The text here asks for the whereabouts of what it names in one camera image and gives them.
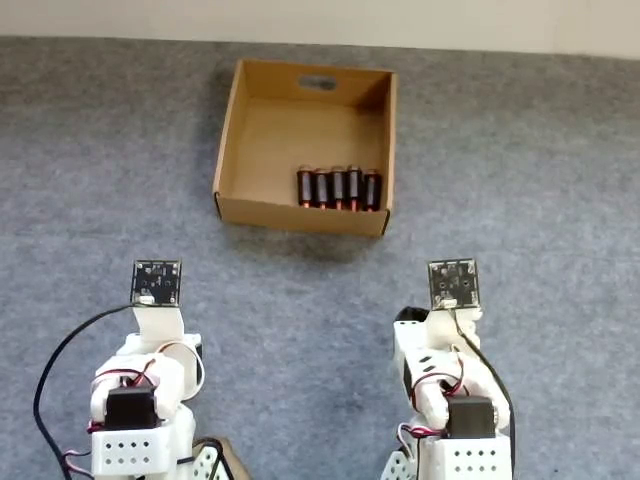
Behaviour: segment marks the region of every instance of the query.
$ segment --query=battery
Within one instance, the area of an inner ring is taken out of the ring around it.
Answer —
[[[364,172],[364,209],[367,212],[380,210],[380,195],[382,193],[382,175],[377,170]]]
[[[349,198],[349,208],[352,212],[360,210],[362,203],[362,170],[356,165],[349,165],[347,168],[347,196]]]
[[[298,205],[309,208],[313,201],[312,193],[312,169],[306,165],[302,165],[297,172],[298,177]]]
[[[314,205],[324,210],[329,204],[329,171],[317,168],[312,178]]]
[[[345,177],[347,172],[342,167],[333,167],[331,169],[331,206],[336,210],[342,210],[346,200]]]

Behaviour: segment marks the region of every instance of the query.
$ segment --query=black circuit board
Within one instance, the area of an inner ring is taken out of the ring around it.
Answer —
[[[432,310],[480,306],[478,270],[471,258],[429,263]]]
[[[179,260],[136,260],[131,279],[131,302],[157,307],[176,307],[180,303]]]

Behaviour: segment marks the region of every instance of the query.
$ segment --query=cardboard piece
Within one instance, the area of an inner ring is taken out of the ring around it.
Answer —
[[[240,60],[213,182],[221,219],[287,230],[383,235],[393,203],[395,113],[392,72]],[[380,211],[298,206],[300,165],[350,164],[382,174]]]

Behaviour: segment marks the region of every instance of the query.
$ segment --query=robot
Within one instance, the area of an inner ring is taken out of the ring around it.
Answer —
[[[393,324],[393,361],[414,416],[398,426],[401,447],[380,480],[511,480],[513,408],[479,350],[476,262],[432,262],[428,273],[431,311],[407,307]]]
[[[60,347],[45,368],[34,416],[65,479],[72,473],[95,480],[249,479],[228,442],[213,437],[194,440],[194,415],[183,402],[200,391],[205,369],[200,334],[185,333],[179,308],[181,273],[179,261],[136,261],[131,303],[94,317],[130,307],[140,331],[128,335],[95,372],[87,428],[90,452],[62,453],[42,424],[40,395]],[[71,462],[72,457],[89,454],[91,471]]]

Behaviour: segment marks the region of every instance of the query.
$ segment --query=white wall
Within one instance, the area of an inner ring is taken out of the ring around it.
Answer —
[[[640,58],[640,0],[0,0],[0,34]]]

